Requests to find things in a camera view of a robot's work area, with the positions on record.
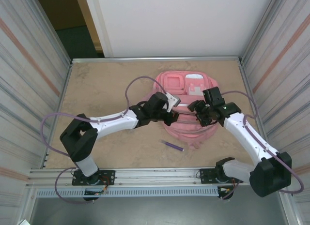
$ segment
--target metal wall panel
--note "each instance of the metal wall panel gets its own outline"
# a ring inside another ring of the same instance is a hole
[[[0,224],[16,224],[42,117],[56,110],[70,60],[36,0],[0,0]],[[44,126],[49,135],[53,120]]]
[[[305,183],[294,198],[310,223],[310,0],[276,6],[243,60],[270,144],[292,156]],[[298,189],[298,182],[291,188]]]

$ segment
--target orange stripe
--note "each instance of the orange stripe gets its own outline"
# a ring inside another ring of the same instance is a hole
[[[43,80],[48,84],[48,86],[55,92],[57,96],[60,95],[57,88],[54,84],[49,80],[49,78],[42,71],[40,66],[35,62],[29,52],[24,48],[24,46],[18,41],[18,39],[11,32],[9,27],[4,23],[4,21],[0,18],[0,27],[4,31],[4,33],[10,38],[10,40],[15,44],[15,46],[19,49],[21,54],[29,61],[29,63],[33,66],[33,68],[39,73],[39,75],[43,78]]]
[[[298,167],[298,168],[294,169],[294,171],[298,175],[309,173],[310,172],[310,164],[306,164],[306,165],[303,165],[301,167]]]
[[[3,175],[3,176],[8,177],[8,178],[14,178],[17,180],[28,181],[28,176],[21,174],[21,173],[17,173],[17,172],[15,172],[11,169],[8,169],[8,168],[0,167],[0,175]]]
[[[264,73],[262,78],[259,80],[257,85],[253,88],[253,93],[257,91],[259,86],[265,81],[265,79],[268,77],[268,75],[271,73],[271,71],[276,67],[276,65],[279,63],[279,61],[282,59],[284,54],[287,52],[290,47],[296,42],[296,40],[300,37],[300,35],[304,32],[304,30],[307,28],[307,26],[310,24],[310,14],[307,16],[307,18],[302,22],[302,24],[299,26],[299,28],[295,31],[294,35],[290,38],[287,45],[284,47],[284,49],[280,52],[280,54],[277,56],[277,58],[272,62],[272,64],[269,66],[267,71]]]

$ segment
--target marbled surface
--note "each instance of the marbled surface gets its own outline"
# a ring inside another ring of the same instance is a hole
[[[125,109],[124,91],[128,83],[141,75],[155,78],[166,70],[187,70],[207,73],[218,81],[222,92],[245,87],[236,61],[163,61],[126,63],[75,63],[70,76],[61,112],[84,113],[88,117],[113,114]],[[136,104],[151,91],[153,82],[140,79],[128,91],[130,103]],[[251,113],[245,96],[228,94],[226,102],[235,102],[243,113]],[[59,136],[71,118],[60,117],[52,146],[64,150]],[[185,148],[180,152],[160,143],[163,139]],[[187,144],[170,136],[162,124],[151,122],[135,130],[120,131],[98,140],[92,156],[99,167],[191,167],[213,166],[226,157],[251,163],[251,159],[239,142],[224,128],[203,142],[199,150],[191,150]],[[73,166],[68,157],[50,152],[47,168]]]

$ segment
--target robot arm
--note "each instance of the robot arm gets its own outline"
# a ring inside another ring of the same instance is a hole
[[[251,184],[254,192],[264,197],[291,184],[291,173],[254,139],[245,126],[261,141],[270,152],[292,167],[292,159],[286,152],[279,153],[270,146],[246,121],[244,114],[235,103],[225,103],[218,87],[203,91],[205,101],[195,101],[188,109],[196,112],[201,126],[217,121],[230,131],[250,155],[253,165],[241,163],[234,158],[217,162],[217,178],[225,181],[227,177],[236,178]]]
[[[89,182],[96,182],[95,175],[98,172],[98,166],[91,156],[96,140],[114,132],[147,125],[151,121],[164,121],[166,125],[170,126],[171,123],[177,121],[179,116],[171,109],[179,103],[180,99],[169,93],[156,92],[147,102],[133,105],[123,112],[89,118],[90,120],[97,120],[98,123],[74,119],[62,133],[60,140],[71,160],[81,169],[84,176],[90,178]],[[113,119],[119,115],[123,116],[119,119]]]

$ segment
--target purple marker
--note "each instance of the purple marker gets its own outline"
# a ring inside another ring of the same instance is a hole
[[[165,145],[167,145],[167,146],[169,146],[169,147],[172,147],[172,148],[174,148],[174,149],[178,149],[179,151],[184,151],[183,148],[181,148],[181,147],[179,147],[179,146],[177,146],[177,145],[174,145],[174,144],[172,144],[172,143],[169,143],[169,142],[167,142],[167,141],[165,141],[165,140],[162,140],[162,139],[161,139],[160,142],[163,143],[163,144],[165,144]]]

